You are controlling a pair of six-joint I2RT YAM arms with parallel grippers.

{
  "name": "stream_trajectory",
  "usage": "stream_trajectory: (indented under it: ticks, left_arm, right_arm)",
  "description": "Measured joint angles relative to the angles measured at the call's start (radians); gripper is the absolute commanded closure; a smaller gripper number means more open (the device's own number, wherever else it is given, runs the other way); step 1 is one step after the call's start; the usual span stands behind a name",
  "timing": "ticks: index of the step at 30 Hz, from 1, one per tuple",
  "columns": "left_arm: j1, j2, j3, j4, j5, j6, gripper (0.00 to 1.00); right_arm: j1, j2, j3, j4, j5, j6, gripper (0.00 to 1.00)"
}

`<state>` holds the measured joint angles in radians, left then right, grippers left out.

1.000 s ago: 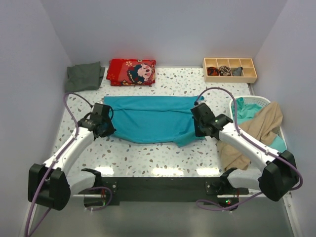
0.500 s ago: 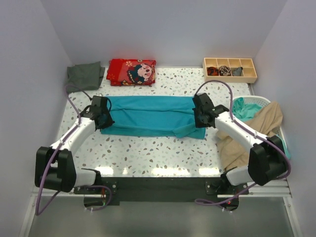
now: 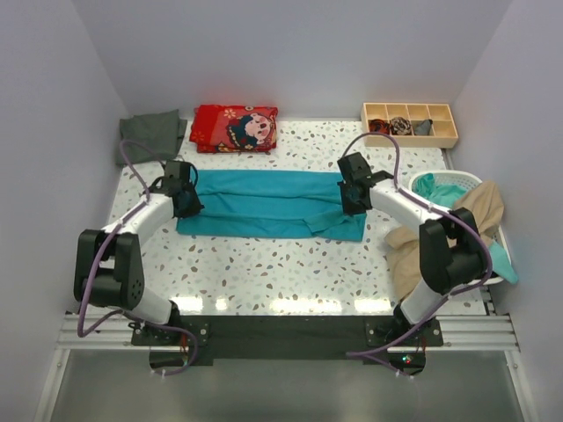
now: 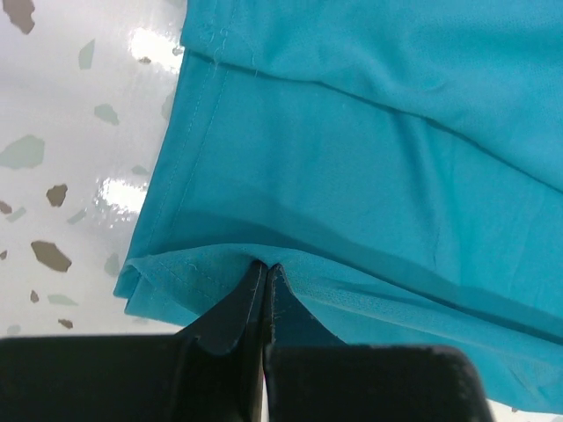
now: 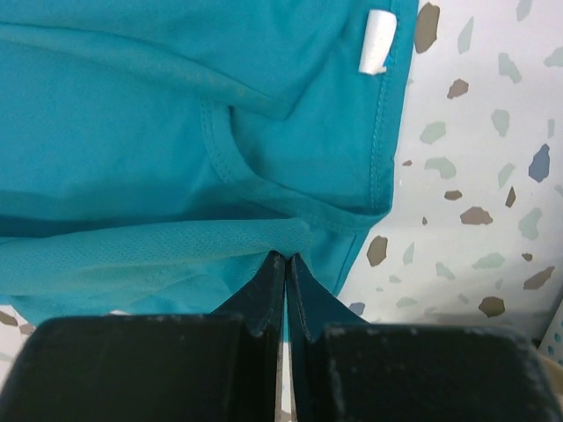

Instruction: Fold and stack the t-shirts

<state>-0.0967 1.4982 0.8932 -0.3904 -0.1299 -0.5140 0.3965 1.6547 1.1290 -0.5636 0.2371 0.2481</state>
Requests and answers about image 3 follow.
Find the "beige t shirt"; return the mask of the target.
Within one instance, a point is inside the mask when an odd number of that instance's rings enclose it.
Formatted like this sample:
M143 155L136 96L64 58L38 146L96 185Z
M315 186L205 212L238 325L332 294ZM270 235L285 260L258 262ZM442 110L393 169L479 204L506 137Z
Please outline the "beige t shirt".
M494 270L492 276L510 283L518 282L505 248L494 240L501 225L504 203L500 190L493 181L484 181L471 190L466 190L455 185L438 185L428 174L414 185L413 191L436 205L452 209L464 207L471 211L480 236L491 254ZM387 234L385 242L391 247L387 262L395 293L399 299L404 299L420 281L417 233L406 226L400 226Z

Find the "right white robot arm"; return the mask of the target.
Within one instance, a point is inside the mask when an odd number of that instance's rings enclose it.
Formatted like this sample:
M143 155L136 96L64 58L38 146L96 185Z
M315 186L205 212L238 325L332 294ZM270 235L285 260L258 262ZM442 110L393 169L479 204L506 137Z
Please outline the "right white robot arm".
M488 247L471 211L449 210L421 198L401 187L389 172L373 172L360 153L340 158L338 167L345 214L385 212L410 229L418 241L419 281L393 310L391 325L398 343L412 345L448 294L490 276L493 263Z

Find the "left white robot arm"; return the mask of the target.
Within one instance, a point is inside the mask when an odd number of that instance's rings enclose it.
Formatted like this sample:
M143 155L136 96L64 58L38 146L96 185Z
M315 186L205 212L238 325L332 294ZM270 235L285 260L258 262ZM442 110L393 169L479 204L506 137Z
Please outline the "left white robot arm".
M166 223L199 214L204 206L196 192L198 171L189 162L168 161L164 175L146 185L145 196L126 214L102 229L86 229L77 241L74 296L80 302L77 334L83 338L101 322L87 328L85 314L92 305L151 325L163 345L176 343L182 323L178 307L145 284L142 246Z

